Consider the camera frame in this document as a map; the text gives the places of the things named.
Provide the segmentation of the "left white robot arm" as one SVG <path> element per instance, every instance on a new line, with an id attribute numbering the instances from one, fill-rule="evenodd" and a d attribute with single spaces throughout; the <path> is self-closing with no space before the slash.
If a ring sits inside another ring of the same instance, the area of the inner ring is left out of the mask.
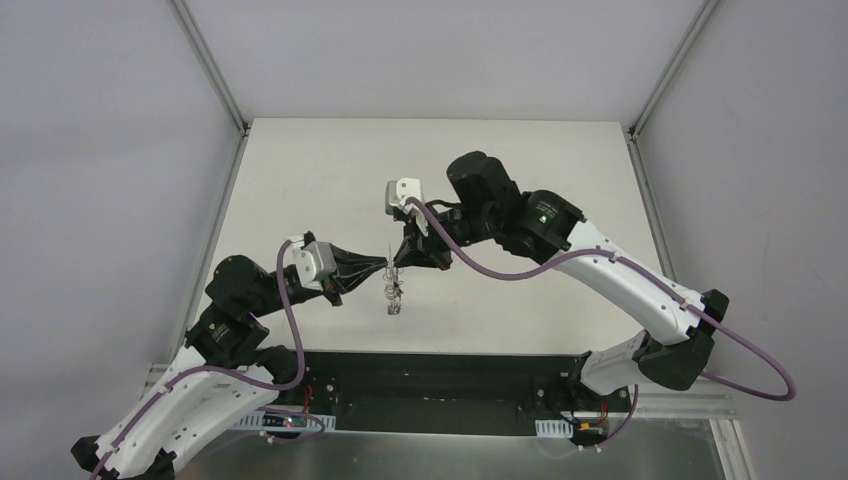
<path id="1" fill-rule="evenodd" d="M 305 351 L 293 306 L 333 306 L 388 264 L 310 234 L 287 240 L 268 272 L 244 255 L 225 258 L 210 303 L 159 380 L 115 427 L 71 448 L 93 479 L 172 479 L 249 413 L 305 390 Z"/>

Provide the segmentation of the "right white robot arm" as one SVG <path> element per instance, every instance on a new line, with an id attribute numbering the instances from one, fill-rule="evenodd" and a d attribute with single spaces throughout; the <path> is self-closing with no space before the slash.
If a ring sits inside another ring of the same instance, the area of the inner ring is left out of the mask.
<path id="1" fill-rule="evenodd" d="M 704 293 L 679 286 L 632 259 L 583 212 L 549 190 L 522 191 L 502 162 L 481 151 L 454 160 L 446 170 L 458 199 L 436 211 L 422 184 L 391 180 L 385 211 L 404 224 L 395 254 L 398 268 L 447 270 L 465 248 L 488 240 L 506 252 L 537 263 L 526 273 L 506 274 L 478 267 L 498 280 L 530 279 L 554 270 L 586 285 L 642 327 L 634 337 L 581 355 L 567 375 L 569 400 L 595 408 L 620 387 L 653 383 L 686 391 L 703 373 L 713 351 L 713 334 L 729 299 L 718 290 Z"/>

